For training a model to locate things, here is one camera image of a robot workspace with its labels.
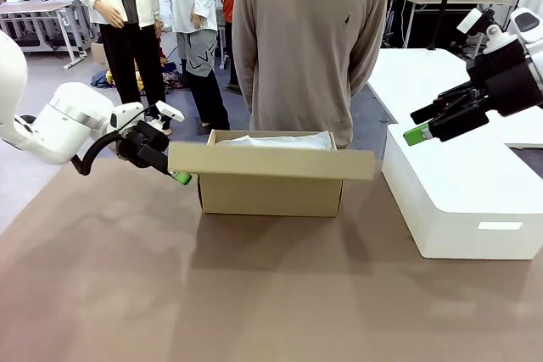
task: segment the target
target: mannequin hand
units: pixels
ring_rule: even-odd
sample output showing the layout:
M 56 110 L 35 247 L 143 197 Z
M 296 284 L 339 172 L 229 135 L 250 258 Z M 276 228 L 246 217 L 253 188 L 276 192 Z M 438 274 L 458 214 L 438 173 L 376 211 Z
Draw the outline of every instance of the mannequin hand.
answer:
M 204 23 L 204 19 L 205 17 L 198 16 L 197 14 L 194 14 L 194 12 L 191 12 L 190 14 L 190 21 L 193 23 L 196 30 L 200 30 L 202 24 Z
M 114 28 L 122 29 L 125 25 L 120 16 L 120 11 L 109 6 L 107 3 L 97 0 L 94 2 L 94 9 L 98 11 Z
M 154 34 L 156 35 L 156 38 L 158 39 L 162 37 L 162 27 L 164 27 L 164 25 L 162 24 L 162 21 L 156 19 L 154 21 Z

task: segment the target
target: box flap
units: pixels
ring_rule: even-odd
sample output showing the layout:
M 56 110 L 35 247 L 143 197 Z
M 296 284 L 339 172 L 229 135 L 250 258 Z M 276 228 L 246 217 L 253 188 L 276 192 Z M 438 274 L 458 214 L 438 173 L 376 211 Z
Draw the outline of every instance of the box flap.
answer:
M 170 171 L 198 174 L 273 175 L 325 180 L 372 180 L 373 152 L 323 151 L 173 142 Z

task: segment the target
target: floor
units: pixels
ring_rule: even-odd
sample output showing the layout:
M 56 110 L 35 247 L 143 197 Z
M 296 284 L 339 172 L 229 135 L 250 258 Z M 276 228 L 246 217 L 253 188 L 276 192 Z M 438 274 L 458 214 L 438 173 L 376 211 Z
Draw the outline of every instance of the floor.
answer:
M 166 49 L 173 50 L 171 44 Z M 176 61 L 175 50 L 170 60 Z M 70 70 L 64 70 L 66 58 L 59 59 L 51 54 L 27 55 L 28 84 L 21 98 L 18 114 L 38 114 L 50 100 L 56 88 L 65 82 L 76 81 L 88 83 L 96 72 L 101 70 L 92 58 Z M 217 79 L 223 90 L 225 106 L 230 114 L 233 129 L 247 129 L 249 112 L 240 94 L 226 90 L 229 78 L 228 70 L 216 68 Z M 116 90 L 102 90 L 104 94 L 119 103 Z M 180 109 L 185 115 L 182 123 L 172 123 L 171 139 L 178 141 L 205 142 L 207 136 L 198 136 L 198 114 L 189 91 L 178 90 L 167 97 L 167 102 Z M 375 152 L 376 157 L 383 157 L 386 126 L 389 118 L 372 95 L 369 88 L 364 88 L 353 98 L 351 112 L 354 121 L 354 139 L 352 147 Z M 543 152 L 539 150 L 523 150 L 516 153 L 526 161 L 538 174 L 543 175 Z M 56 174 L 59 167 L 41 163 L 28 153 L 23 153 L 0 143 L 0 233 L 12 222 L 19 212 L 37 195 L 37 193 Z

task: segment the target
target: white tissue paper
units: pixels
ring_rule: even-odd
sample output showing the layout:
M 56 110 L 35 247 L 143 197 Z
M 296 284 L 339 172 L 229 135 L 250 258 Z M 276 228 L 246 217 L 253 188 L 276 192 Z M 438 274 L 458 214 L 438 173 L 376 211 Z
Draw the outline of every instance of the white tissue paper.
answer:
M 279 137 L 249 137 L 222 140 L 217 145 L 227 146 L 258 146 L 260 148 L 309 148 L 313 150 L 332 150 L 330 134 L 323 131 L 311 136 L 279 136 Z

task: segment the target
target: gray pants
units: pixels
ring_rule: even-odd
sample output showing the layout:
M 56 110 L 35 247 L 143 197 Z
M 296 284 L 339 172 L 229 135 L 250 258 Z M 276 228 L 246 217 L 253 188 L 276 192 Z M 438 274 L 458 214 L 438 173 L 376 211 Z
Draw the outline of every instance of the gray pants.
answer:
M 187 71 L 206 77 L 215 66 L 217 32 L 204 29 L 194 33 L 177 33 L 177 51 L 187 60 Z

